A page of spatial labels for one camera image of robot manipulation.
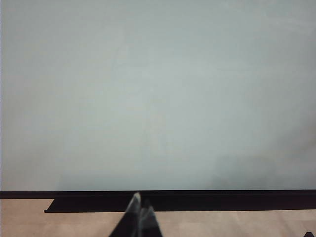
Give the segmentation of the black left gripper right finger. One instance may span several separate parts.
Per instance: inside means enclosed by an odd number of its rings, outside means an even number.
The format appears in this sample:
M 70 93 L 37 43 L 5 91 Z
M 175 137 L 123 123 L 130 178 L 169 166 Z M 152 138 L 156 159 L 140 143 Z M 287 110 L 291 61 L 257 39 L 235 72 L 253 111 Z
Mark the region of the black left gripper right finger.
M 153 206 L 148 199 L 145 200 L 139 215 L 140 237 L 163 237 L 156 218 Z

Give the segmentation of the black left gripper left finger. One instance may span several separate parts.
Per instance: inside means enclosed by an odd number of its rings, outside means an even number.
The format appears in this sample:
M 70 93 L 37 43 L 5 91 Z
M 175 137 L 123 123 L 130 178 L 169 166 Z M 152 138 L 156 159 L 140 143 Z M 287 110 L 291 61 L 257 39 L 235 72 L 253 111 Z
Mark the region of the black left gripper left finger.
M 141 211 L 140 193 L 135 193 L 130 200 L 124 215 L 112 230 L 109 237 L 137 237 Z

